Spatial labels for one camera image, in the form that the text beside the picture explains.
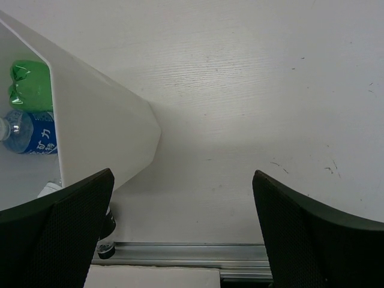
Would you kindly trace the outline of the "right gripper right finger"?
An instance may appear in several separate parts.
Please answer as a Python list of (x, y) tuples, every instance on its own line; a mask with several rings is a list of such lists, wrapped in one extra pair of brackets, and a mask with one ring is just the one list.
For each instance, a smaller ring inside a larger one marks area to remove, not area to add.
[(260, 170), (252, 186), (273, 287), (383, 287), (383, 223), (332, 208)]

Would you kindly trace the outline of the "clear unlabelled plastic bottle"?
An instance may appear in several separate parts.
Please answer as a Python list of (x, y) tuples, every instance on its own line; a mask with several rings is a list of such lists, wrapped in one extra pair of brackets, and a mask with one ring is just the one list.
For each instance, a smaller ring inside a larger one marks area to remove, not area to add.
[(44, 188), (41, 190), (41, 192), (38, 194), (38, 198), (41, 198), (41, 197), (44, 197), (46, 195), (49, 195), (49, 194), (52, 194), (52, 193), (55, 193), (59, 190), (61, 190), (62, 187), (61, 185), (59, 184), (56, 184), (54, 182), (48, 182)]

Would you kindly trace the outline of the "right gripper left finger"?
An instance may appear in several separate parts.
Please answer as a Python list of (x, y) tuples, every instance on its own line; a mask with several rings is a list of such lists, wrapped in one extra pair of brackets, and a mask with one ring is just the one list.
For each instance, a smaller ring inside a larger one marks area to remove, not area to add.
[(1, 287), (83, 287), (114, 182), (104, 169), (1, 211)]

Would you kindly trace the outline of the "clear bottle blue label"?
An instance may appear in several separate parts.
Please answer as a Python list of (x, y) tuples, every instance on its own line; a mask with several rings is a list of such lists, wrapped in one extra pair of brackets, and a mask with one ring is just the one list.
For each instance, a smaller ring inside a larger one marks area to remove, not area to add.
[(1, 118), (1, 143), (16, 154), (57, 154), (53, 113), (9, 111)]

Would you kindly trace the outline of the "green plastic bottle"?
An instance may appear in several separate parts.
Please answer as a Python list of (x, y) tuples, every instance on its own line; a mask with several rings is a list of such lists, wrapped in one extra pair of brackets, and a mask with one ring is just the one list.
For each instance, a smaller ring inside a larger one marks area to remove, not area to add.
[(38, 61), (16, 60), (10, 67), (12, 84), (9, 104), (26, 112), (52, 112), (52, 87), (49, 67)]

